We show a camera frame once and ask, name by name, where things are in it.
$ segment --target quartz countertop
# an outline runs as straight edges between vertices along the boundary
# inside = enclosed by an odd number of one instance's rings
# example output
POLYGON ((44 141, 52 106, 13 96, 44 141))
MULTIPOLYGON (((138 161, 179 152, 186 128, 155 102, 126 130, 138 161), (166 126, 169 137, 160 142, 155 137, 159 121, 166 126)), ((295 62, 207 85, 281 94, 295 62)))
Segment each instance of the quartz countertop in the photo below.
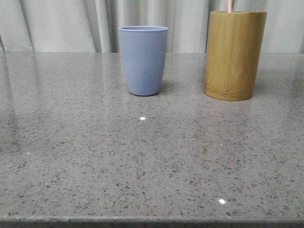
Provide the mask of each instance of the quartz countertop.
POLYGON ((304 226, 304 54, 262 54, 237 102, 203 93, 204 66, 167 54, 140 97, 117 53, 0 53, 0 226, 304 226))

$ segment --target wood grain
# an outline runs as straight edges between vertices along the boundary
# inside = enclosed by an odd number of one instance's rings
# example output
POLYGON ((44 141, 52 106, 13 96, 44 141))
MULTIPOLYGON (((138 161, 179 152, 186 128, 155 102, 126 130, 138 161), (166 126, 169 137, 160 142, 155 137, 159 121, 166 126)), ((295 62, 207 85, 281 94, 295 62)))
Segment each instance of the wood grain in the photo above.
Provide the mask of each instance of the wood grain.
POLYGON ((204 93, 228 101, 252 97, 267 12, 211 12, 204 93))

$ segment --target curtain fold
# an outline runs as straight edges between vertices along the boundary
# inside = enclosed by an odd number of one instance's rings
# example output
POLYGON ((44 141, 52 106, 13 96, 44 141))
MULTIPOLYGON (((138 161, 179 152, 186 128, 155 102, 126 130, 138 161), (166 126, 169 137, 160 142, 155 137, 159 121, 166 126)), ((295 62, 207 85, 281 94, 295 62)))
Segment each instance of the curtain fold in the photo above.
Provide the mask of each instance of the curtain fold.
MULTIPOLYGON (((118 27, 167 26, 173 53, 204 53, 211 11, 227 0, 0 0, 0 51, 119 52, 118 27)), ((304 51, 303 0, 234 0, 267 11, 264 53, 304 51)))

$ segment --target blue cup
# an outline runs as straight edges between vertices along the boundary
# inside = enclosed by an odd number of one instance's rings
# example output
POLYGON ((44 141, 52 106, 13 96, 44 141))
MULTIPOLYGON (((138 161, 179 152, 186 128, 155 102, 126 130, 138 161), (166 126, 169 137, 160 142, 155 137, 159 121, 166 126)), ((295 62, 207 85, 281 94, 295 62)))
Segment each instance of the blue cup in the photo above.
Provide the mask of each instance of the blue cup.
POLYGON ((119 28, 124 74, 129 92, 150 96, 159 92, 165 67, 167 27, 119 28))

